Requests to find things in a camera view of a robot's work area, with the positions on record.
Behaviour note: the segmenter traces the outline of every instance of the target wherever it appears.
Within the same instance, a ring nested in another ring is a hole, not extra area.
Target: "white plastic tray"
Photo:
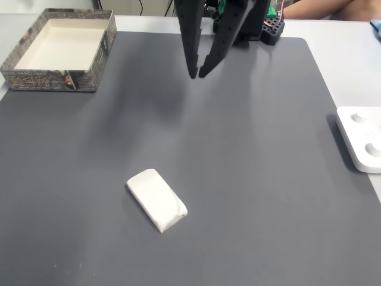
[[[339,107],[337,122],[356,168],[381,173],[381,107]]]

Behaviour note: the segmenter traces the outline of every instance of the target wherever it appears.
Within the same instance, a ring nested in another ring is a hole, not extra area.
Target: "blue object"
[[[379,32],[379,37],[381,38],[381,20],[370,20],[370,24]]]

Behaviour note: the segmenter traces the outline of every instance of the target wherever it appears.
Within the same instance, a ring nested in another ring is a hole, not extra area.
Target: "black cable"
[[[143,4],[142,4],[142,1],[141,1],[141,0],[139,0],[139,2],[140,2],[140,5],[142,6],[142,10],[140,11],[140,16],[141,16],[142,13],[143,13]]]
[[[173,0],[171,0],[171,2],[169,3],[169,6],[168,6],[167,11],[165,12],[164,16],[166,16],[168,14],[168,11],[169,11],[169,8],[171,8],[172,2],[173,2]]]

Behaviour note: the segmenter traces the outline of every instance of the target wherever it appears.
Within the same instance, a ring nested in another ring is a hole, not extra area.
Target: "red wire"
[[[283,8],[285,6],[285,0],[282,1],[282,9],[280,9],[280,17],[279,17],[279,20],[278,20],[278,23],[276,23],[275,25],[272,25],[266,21],[263,21],[263,23],[265,23],[266,25],[270,26],[270,27],[274,27],[274,26],[278,26],[279,23],[281,22],[282,18],[283,18]]]

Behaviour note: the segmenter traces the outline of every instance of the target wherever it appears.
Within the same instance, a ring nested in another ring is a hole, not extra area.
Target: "person's arm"
[[[300,0],[284,10],[286,19],[319,20],[334,14],[352,0]]]

